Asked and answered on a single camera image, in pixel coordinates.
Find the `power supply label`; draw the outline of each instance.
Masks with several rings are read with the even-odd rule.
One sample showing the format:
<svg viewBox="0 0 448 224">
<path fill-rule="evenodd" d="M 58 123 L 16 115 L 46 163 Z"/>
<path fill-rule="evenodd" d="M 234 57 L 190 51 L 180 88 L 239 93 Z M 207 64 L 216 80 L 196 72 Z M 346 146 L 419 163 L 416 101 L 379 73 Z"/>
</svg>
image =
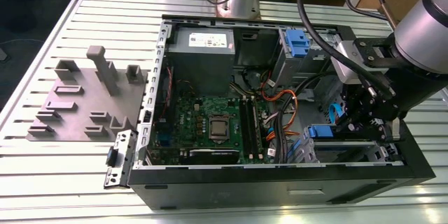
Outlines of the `power supply label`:
<svg viewBox="0 0 448 224">
<path fill-rule="evenodd" d="M 227 47 L 226 34 L 190 34 L 188 46 L 191 47 Z"/>
</svg>

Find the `open computer chassis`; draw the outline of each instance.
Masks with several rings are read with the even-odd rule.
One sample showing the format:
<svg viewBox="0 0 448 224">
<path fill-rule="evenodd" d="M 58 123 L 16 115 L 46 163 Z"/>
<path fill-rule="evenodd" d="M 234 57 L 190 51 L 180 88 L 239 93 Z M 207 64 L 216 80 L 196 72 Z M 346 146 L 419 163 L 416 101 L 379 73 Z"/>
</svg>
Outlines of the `open computer chassis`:
<svg viewBox="0 0 448 224">
<path fill-rule="evenodd" d="M 262 65 L 272 58 L 275 61 L 282 60 L 287 66 L 288 55 L 284 54 L 291 52 L 282 49 L 282 44 L 286 42 L 282 41 L 284 38 L 279 34 L 286 29 L 303 29 L 300 23 L 262 20 L 186 16 L 164 16 L 163 20 L 155 59 L 159 69 L 163 68 L 164 56 L 171 50 L 170 43 L 182 28 L 234 31 L 234 69 L 239 66 Z M 315 27 L 327 41 L 335 45 L 343 40 L 356 38 L 352 29 L 347 26 L 316 25 Z M 319 47 L 311 46 L 311 49 L 318 52 L 312 60 L 327 59 L 312 72 L 332 68 L 330 56 L 322 52 Z M 131 187 L 152 209 L 355 203 L 396 187 L 419 184 L 435 177 L 403 121 L 400 122 L 402 141 L 395 144 L 400 161 L 395 162 L 150 165 L 148 146 L 154 139 L 151 138 L 155 131 L 154 122 L 159 120 L 155 103 L 160 99 L 158 96 L 162 96 L 162 89 L 166 88 L 160 72 L 152 81 L 150 80 L 151 94 L 148 100 L 144 101 L 146 105 L 142 110 L 144 115 L 140 116 L 143 121 L 138 126 L 138 131 L 124 131 L 118 135 L 114 151 L 110 152 L 110 168 L 104 183 L 107 189 Z M 311 75 L 300 68 L 284 74 L 296 81 L 284 83 L 283 87 L 295 86 Z M 282 76 L 271 79 L 274 80 L 272 86 L 276 87 Z M 328 123 L 328 114 L 324 113 L 322 107 L 328 106 L 335 100 L 340 102 L 340 86 L 338 78 L 330 78 L 314 88 L 315 97 L 302 94 L 304 97 L 299 97 L 299 125 L 295 126 L 298 131 L 314 123 Z"/>
</svg>

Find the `slotted metal table surface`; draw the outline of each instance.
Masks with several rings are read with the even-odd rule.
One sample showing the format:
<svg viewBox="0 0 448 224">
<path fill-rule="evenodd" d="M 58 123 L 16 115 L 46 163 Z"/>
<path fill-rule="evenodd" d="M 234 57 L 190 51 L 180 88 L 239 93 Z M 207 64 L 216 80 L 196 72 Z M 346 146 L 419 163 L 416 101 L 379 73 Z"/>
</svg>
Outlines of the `slotted metal table surface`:
<svg viewBox="0 0 448 224">
<path fill-rule="evenodd" d="M 295 4 L 262 2 L 264 20 L 300 21 Z M 342 24 L 359 37 L 390 26 L 348 9 L 308 6 L 312 22 Z M 90 45 L 107 48 L 118 69 L 154 65 L 163 14 L 214 16 L 204 0 L 72 0 L 0 114 L 0 220 L 59 223 L 447 223 L 448 106 L 440 92 L 407 117 L 438 178 L 355 205 L 152 211 L 131 190 L 104 190 L 111 143 L 30 142 L 27 130 L 46 100 L 60 59 L 94 67 Z"/>
</svg>

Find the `green circuit board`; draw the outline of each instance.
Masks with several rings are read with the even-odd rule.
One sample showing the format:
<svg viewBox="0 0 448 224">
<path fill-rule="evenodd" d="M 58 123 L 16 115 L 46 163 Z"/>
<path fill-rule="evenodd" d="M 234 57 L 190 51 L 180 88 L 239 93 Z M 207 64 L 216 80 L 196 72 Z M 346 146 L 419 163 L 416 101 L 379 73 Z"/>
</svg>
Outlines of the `green circuit board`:
<svg viewBox="0 0 448 224">
<path fill-rule="evenodd" d="M 258 102 L 258 115 L 267 109 L 266 102 Z M 210 138 L 210 120 L 222 117 L 228 120 L 228 140 L 216 142 Z M 240 151 L 242 164 L 262 164 L 264 156 L 250 156 L 244 153 L 244 140 L 242 135 L 239 98 L 192 98 L 180 97 L 176 101 L 175 125 L 171 136 L 155 135 L 154 142 L 159 146 L 151 148 L 155 157 L 160 157 L 160 164 L 179 164 L 179 150 L 212 148 L 234 149 Z M 160 146 L 160 138 L 170 139 L 170 145 Z M 262 133 L 258 129 L 258 150 L 264 153 L 262 146 Z"/>
</svg>

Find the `cpu socket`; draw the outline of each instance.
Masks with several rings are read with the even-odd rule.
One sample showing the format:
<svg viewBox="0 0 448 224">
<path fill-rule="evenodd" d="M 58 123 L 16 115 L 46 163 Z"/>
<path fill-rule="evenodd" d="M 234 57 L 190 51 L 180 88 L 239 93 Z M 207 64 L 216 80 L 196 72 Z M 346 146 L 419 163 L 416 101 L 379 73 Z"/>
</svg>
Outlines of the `cpu socket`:
<svg viewBox="0 0 448 224">
<path fill-rule="evenodd" d="M 230 117 L 211 116 L 208 118 L 208 138 L 216 144 L 224 143 L 231 138 Z"/>
</svg>

